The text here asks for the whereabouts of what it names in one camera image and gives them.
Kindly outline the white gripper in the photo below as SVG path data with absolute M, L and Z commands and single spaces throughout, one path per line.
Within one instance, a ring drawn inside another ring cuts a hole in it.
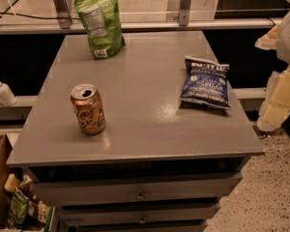
M 276 50 L 277 58 L 290 64 L 290 11 L 280 25 L 259 38 L 255 47 L 263 50 Z M 274 131 L 290 115 L 290 65 L 283 72 L 272 72 L 257 120 L 261 131 Z

